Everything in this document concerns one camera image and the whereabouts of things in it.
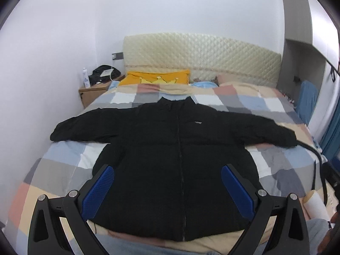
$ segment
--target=metal bolt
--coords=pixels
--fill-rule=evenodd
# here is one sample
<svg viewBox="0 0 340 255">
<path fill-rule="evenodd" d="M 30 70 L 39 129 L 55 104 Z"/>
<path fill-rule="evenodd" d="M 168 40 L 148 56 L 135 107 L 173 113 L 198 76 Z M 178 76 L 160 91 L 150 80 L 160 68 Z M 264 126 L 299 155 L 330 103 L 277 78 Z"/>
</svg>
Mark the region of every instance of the metal bolt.
<svg viewBox="0 0 340 255">
<path fill-rule="evenodd" d="M 72 191 L 70 191 L 70 192 L 68 193 L 68 195 L 69 195 L 70 197 L 75 197 L 77 194 L 78 194 L 78 192 L 77 192 L 76 190 L 72 190 Z"/>
<path fill-rule="evenodd" d="M 260 196 L 262 196 L 262 197 L 264 197 L 264 196 L 266 196 L 267 195 L 267 192 L 265 191 L 265 190 L 258 190 L 257 191 L 257 193 L 260 195 Z"/>
<path fill-rule="evenodd" d="M 298 197 L 297 197 L 297 195 L 296 194 L 290 194 L 290 198 L 292 199 L 292 200 L 297 200 L 298 199 Z"/>
<path fill-rule="evenodd" d="M 43 201 L 44 199 L 45 199 L 45 195 L 44 194 L 42 194 L 42 195 L 40 195 L 39 197 L 38 197 L 38 200 L 40 200 L 40 201 Z"/>
</svg>

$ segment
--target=black bag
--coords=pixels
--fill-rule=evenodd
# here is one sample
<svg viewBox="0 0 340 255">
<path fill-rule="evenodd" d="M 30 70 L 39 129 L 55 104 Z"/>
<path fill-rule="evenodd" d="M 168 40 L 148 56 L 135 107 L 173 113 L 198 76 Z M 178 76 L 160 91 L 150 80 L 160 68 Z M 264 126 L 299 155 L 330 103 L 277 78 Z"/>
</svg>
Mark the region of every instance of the black bag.
<svg viewBox="0 0 340 255">
<path fill-rule="evenodd" d="M 105 70 L 113 69 L 110 76 L 104 76 L 101 77 L 101 73 Z M 92 75 L 89 75 L 88 78 L 90 80 L 90 84 L 95 85 L 98 82 L 105 83 L 110 80 L 114 80 L 115 78 L 119 77 L 121 75 L 120 71 L 112 66 L 109 65 L 101 65 L 98 68 L 94 69 L 92 72 Z"/>
</svg>

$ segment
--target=headboard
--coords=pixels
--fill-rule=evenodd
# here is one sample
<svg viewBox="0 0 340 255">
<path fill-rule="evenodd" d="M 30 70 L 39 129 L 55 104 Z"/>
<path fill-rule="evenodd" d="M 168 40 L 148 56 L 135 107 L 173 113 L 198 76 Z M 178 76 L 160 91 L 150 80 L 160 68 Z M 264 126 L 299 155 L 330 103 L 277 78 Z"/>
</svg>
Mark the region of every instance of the headboard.
<svg viewBox="0 0 340 255">
<path fill-rule="evenodd" d="M 125 68 L 153 73 L 190 70 L 190 80 L 227 73 L 238 81 L 276 87 L 281 55 L 247 42 L 205 34 L 125 36 Z"/>
</svg>

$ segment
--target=bed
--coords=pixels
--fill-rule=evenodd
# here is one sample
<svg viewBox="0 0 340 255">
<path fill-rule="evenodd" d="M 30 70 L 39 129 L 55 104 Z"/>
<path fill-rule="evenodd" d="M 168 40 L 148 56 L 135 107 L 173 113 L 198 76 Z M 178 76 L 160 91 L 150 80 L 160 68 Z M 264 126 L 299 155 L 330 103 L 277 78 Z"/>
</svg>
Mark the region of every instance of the bed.
<svg viewBox="0 0 340 255">
<path fill-rule="evenodd" d="M 277 53 L 212 35 L 165 33 L 126 37 L 124 56 L 127 70 L 166 73 L 190 69 L 191 81 L 212 80 L 221 73 L 233 79 L 208 89 L 184 84 L 118 86 L 98 97 L 83 112 L 96 108 L 131 108 L 157 102 L 162 97 L 179 100 L 190 96 L 196 103 L 219 111 L 271 118 L 277 124 L 293 129 L 298 140 L 314 146 L 308 129 L 297 117 L 293 106 L 274 88 L 281 64 Z M 34 164 L 19 187 L 4 229 L 18 254 L 27 253 L 28 232 L 37 197 L 43 193 L 49 198 L 61 197 L 71 190 L 79 190 L 86 180 L 92 178 L 92 167 L 105 145 L 73 141 L 53 143 L 42 159 Z M 269 144 L 248 146 L 247 150 L 256 163 L 262 186 L 271 195 L 287 196 L 294 192 L 302 199 L 311 190 L 314 161 L 317 160 L 313 153 L 300 146 L 284 149 Z M 316 190 L 323 197 L 318 170 L 319 166 Z M 327 209 L 332 215 L 331 201 Z M 61 220 L 68 240 L 75 242 L 67 221 Z M 120 234 L 88 223 L 96 234 L 200 253 L 213 250 L 227 254 L 242 233 L 173 242 Z M 268 240 L 273 223 L 271 219 L 262 242 Z"/>
</svg>

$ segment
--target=power outlet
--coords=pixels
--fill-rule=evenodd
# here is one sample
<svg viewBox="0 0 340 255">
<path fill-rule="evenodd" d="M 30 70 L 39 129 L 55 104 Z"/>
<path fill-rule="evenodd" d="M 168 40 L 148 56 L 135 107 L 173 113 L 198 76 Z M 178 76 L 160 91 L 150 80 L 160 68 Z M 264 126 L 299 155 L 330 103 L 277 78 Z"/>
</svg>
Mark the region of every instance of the power outlet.
<svg viewBox="0 0 340 255">
<path fill-rule="evenodd" d="M 112 60 L 124 59 L 124 54 L 122 52 L 115 52 L 112 54 Z"/>
</svg>

